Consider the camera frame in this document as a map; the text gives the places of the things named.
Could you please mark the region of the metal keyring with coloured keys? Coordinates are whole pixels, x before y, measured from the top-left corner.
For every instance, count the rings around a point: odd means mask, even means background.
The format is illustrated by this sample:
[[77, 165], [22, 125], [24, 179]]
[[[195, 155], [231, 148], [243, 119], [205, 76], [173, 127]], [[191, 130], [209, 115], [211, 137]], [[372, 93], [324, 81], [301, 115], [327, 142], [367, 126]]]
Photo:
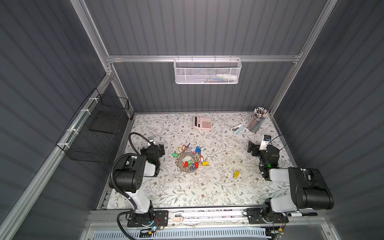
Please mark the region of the metal keyring with coloured keys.
[[192, 173], [201, 167], [210, 166], [210, 162], [202, 154], [202, 147], [191, 144], [182, 145], [173, 152], [176, 170], [182, 173]]

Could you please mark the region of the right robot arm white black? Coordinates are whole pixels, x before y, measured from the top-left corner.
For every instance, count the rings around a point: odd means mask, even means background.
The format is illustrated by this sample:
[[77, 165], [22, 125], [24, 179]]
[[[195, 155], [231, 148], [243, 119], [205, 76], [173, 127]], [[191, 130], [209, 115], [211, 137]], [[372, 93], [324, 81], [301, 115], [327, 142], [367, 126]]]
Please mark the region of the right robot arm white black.
[[318, 169], [296, 167], [280, 168], [280, 149], [271, 144], [266, 135], [260, 145], [249, 141], [247, 152], [260, 160], [259, 170], [264, 180], [287, 184], [289, 193], [265, 199], [258, 208], [246, 210], [250, 224], [286, 224], [288, 217], [316, 216], [317, 213], [301, 213], [301, 210], [330, 210], [334, 197]]

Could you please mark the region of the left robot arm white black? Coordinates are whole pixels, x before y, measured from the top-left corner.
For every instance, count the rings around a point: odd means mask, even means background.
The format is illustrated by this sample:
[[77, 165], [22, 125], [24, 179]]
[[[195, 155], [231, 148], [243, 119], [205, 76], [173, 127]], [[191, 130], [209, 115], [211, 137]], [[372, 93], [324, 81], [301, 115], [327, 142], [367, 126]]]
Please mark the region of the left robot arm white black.
[[132, 204], [126, 216], [128, 228], [158, 228], [168, 225], [169, 212], [154, 210], [153, 203], [141, 189], [145, 177], [156, 177], [160, 171], [163, 145], [150, 145], [140, 154], [123, 154], [113, 164], [109, 186]]

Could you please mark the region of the yellow tagged key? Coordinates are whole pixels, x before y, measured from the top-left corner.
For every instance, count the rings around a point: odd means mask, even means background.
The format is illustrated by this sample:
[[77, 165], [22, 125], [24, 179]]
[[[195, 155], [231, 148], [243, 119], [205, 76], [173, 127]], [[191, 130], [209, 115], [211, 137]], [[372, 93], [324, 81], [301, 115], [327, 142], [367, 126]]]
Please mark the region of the yellow tagged key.
[[235, 171], [234, 178], [237, 179], [239, 177], [239, 175], [240, 175], [240, 172], [239, 171]]

